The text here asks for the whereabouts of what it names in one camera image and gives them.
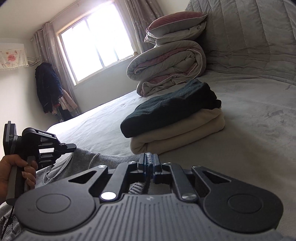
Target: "gray bedspread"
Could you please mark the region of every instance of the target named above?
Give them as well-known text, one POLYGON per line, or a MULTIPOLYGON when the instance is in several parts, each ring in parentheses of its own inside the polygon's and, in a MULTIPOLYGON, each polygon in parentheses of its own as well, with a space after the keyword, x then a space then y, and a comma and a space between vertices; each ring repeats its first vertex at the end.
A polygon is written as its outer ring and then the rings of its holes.
MULTIPOLYGON (((296 237, 296 6, 291 0, 191 0, 187 9, 209 14, 198 39, 208 70, 199 80, 222 101, 226 125, 160 160, 202 165, 272 191, 284 204, 278 230, 296 237)), ((80 148, 130 155, 120 123, 152 96, 133 91, 48 131, 80 148)))
MULTIPOLYGON (((222 101, 225 128, 160 155, 183 168, 202 165, 272 191, 284 204, 278 230, 296 237, 296 86, 250 75, 207 71, 222 101)), ((174 91, 184 84, 152 95, 174 91)), ((132 155, 120 123, 147 98, 136 91, 49 128, 60 141, 106 155, 132 155)))
POLYGON ((207 69, 296 85, 296 4, 292 0, 190 0, 207 13, 198 38, 207 69))

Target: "coat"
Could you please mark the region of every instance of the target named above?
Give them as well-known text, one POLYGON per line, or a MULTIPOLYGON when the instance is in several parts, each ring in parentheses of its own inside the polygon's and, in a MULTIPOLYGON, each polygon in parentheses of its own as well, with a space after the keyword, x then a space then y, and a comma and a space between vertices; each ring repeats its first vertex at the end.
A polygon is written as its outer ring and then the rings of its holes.
POLYGON ((59 106, 63 96, 61 82, 50 63, 42 63, 35 69, 37 95, 44 113, 52 112, 52 106, 59 106))

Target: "window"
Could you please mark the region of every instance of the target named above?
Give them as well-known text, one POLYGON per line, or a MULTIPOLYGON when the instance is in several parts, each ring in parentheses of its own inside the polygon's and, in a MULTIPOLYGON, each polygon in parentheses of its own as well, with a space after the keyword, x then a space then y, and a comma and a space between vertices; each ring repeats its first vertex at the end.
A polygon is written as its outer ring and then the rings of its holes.
POLYGON ((114 3, 102 4, 60 37, 74 84, 134 53, 114 3))

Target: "beige blanket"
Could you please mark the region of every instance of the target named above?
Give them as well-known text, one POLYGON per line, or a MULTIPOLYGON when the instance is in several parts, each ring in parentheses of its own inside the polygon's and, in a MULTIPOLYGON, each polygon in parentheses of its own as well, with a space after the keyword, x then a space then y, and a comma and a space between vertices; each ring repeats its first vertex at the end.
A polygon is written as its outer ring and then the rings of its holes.
POLYGON ((201 109, 184 120, 132 137, 130 147, 134 154, 161 154, 218 132, 224 126, 221 109, 201 109))

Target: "gray pillow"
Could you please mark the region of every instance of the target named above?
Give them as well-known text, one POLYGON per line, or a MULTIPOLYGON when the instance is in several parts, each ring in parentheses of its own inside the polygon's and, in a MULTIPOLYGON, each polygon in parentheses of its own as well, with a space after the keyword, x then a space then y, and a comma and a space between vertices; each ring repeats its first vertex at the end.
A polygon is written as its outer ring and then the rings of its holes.
POLYGON ((199 35, 201 35, 203 30, 205 29, 206 24, 207 22, 203 22, 189 29, 180 30, 170 34, 165 34, 160 38, 155 38, 151 36, 150 33, 147 33, 145 37, 145 42, 153 43, 156 46, 160 46, 162 44, 179 40, 195 40, 199 35))
POLYGON ((177 12, 154 20, 146 32, 154 38, 160 38, 166 34, 192 28, 206 17, 207 14, 202 12, 177 12))

